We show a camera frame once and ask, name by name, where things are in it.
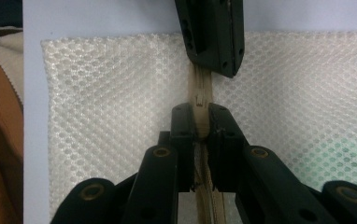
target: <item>zipper slider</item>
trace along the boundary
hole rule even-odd
[[[205,105],[205,89],[196,89],[195,90],[195,103],[196,106]]]

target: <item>black jaw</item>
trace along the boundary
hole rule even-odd
[[[234,77],[245,50],[242,0],[176,0],[188,57]]]

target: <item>zipper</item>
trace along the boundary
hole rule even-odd
[[[225,224],[223,194],[213,190],[211,174],[207,165],[209,133],[208,104],[213,102],[211,71],[193,64],[189,78],[189,98],[193,106],[199,145],[195,152],[195,193],[198,220],[202,224]]]

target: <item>honeycomb mesh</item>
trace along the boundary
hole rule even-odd
[[[213,77],[216,104],[231,110],[253,145],[274,150],[305,184],[357,184],[357,33],[246,33],[233,79]],[[50,90],[50,214],[80,181],[114,183],[187,102],[190,62],[180,35],[44,41]],[[241,223],[225,195],[228,223]],[[193,194],[179,223],[196,223]]]
[[[357,184],[357,33],[246,33],[233,79],[213,77],[250,144],[268,147],[301,182]],[[238,221],[227,195],[227,218]]]

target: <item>white background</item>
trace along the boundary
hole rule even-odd
[[[174,0],[25,0],[24,223],[48,223],[48,83],[40,41],[179,32]],[[244,0],[245,30],[357,30],[357,0]]]

